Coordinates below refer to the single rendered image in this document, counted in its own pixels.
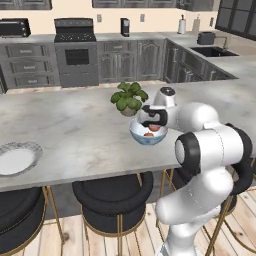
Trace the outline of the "white plate with grey rim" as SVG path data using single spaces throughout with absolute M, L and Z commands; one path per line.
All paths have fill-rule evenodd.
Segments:
M 34 142 L 11 142 L 0 146 L 0 176 L 15 176 L 34 168 L 43 156 Z

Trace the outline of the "grey upper cupboard run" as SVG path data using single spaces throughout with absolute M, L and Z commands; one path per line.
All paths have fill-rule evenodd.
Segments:
M 214 0 L 92 0 L 93 8 L 178 8 L 212 11 Z
M 0 0 L 0 10 L 51 10 L 52 0 Z

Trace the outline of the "dark grey stove with oven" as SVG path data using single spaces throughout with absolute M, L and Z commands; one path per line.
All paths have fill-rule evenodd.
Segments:
M 61 86 L 98 86 L 97 42 L 93 19 L 58 18 L 54 24 L 54 46 Z

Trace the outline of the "black coffee machine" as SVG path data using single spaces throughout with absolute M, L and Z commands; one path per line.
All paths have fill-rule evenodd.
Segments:
M 130 20 L 128 18 L 121 18 L 121 35 L 128 37 L 130 35 Z

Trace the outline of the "black toaster oven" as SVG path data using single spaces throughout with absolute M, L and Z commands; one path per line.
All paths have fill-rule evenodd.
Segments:
M 31 34 L 29 20 L 27 18 L 3 18 L 0 19 L 0 36 L 3 38 L 29 37 Z

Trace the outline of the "black sink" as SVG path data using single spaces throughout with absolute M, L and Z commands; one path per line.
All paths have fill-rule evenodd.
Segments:
M 236 56 L 236 53 L 233 53 L 228 50 L 224 50 L 220 47 L 191 47 L 191 50 L 205 56 L 205 57 L 228 57 Z

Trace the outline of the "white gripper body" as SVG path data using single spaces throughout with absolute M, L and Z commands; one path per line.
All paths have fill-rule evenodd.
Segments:
M 148 127 L 149 126 L 149 115 L 144 112 L 144 111 L 140 111 L 137 117 L 137 121 L 144 127 Z

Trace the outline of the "green potted plant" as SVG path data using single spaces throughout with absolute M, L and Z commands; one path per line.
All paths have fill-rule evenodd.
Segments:
M 110 101 L 126 117 L 135 116 L 149 98 L 138 82 L 121 82 L 117 88 L 118 91 L 111 96 Z

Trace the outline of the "black stool with gold legs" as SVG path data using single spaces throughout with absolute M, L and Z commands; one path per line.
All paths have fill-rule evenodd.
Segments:
M 13 256 L 36 238 L 44 224 L 48 202 L 52 204 L 64 244 L 50 186 L 0 192 L 0 256 Z
M 218 222 L 214 233 L 212 237 L 209 236 L 210 244 L 205 254 L 205 256 L 210 256 L 211 252 L 213 251 L 213 255 L 215 256 L 214 245 L 225 217 L 234 210 L 233 208 L 235 208 L 237 200 L 236 196 L 246 191 L 250 187 L 254 175 L 251 168 L 250 159 L 231 166 L 234 169 L 234 173 L 236 172 L 238 175 L 238 180 L 235 182 L 233 182 L 233 178 L 231 177 L 233 185 L 232 191 L 228 196 L 225 197 L 225 200 L 223 199 L 221 201 L 221 204 L 218 204 L 215 208 L 211 209 L 211 211 L 208 211 L 205 214 L 198 215 L 197 218 L 193 218 L 190 222 L 170 225 L 169 221 L 167 223 L 166 221 L 162 220 L 163 218 L 161 219 L 159 217 L 160 213 L 162 212 L 157 212 L 157 206 L 159 205 L 159 201 L 161 201 L 158 199 L 156 204 L 156 227 L 158 227 L 158 223 L 160 221 L 163 224 L 169 225 L 169 231 L 166 240 L 156 253 L 156 256 L 201 256 L 200 251 L 194 246 L 196 234 L 202 227 L 207 233 L 208 231 L 205 228 L 205 224 L 210 219 L 218 217 Z M 192 174 L 186 172 L 186 170 L 183 168 L 164 170 L 162 172 L 160 196 L 164 191 L 165 178 L 168 179 L 169 185 L 174 190 L 173 193 L 168 195 L 171 196 L 178 195 L 178 192 L 182 192 L 182 189 L 187 188 L 187 185 L 191 185 L 191 181 L 194 181 L 197 176 L 193 176 Z
M 123 256 L 122 237 L 134 232 L 146 214 L 153 190 L 150 171 L 72 183 L 81 205 L 85 229 L 117 239 L 117 256 Z

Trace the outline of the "grey side cupboard run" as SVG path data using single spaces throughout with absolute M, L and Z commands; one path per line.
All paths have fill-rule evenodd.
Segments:
M 235 79 L 234 75 L 171 40 L 166 40 L 163 81 L 167 83 L 189 83 L 232 79 Z

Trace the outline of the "dark grey toaster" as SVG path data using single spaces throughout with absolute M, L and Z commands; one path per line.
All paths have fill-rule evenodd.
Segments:
M 216 35 L 213 32 L 205 31 L 198 34 L 197 43 L 199 45 L 213 45 Z

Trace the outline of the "blue and white bowl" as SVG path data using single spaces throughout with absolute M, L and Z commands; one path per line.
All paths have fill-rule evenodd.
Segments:
M 155 145 L 161 142 L 168 133 L 166 127 L 161 126 L 157 132 L 152 132 L 148 127 L 142 126 L 136 118 L 130 121 L 129 131 L 132 137 L 142 145 Z M 144 134 L 150 132 L 154 134 L 154 137 L 145 137 Z

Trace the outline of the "grey lower drawer run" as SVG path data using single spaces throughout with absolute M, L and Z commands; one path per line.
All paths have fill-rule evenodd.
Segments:
M 53 43 L 1 44 L 0 66 L 8 89 L 60 85 Z

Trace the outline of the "white paper towel roll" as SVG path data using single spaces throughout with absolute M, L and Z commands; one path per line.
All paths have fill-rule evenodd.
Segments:
M 185 34 L 186 33 L 186 19 L 184 14 L 181 15 L 181 19 L 179 20 L 178 24 L 178 34 Z

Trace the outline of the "grey tap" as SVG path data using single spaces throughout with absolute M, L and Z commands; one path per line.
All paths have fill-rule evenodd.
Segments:
M 223 47 L 222 47 L 223 51 L 228 49 L 228 37 L 226 37 L 226 36 L 216 36 L 215 35 L 214 40 L 216 40 L 216 39 L 223 39 L 224 40 Z

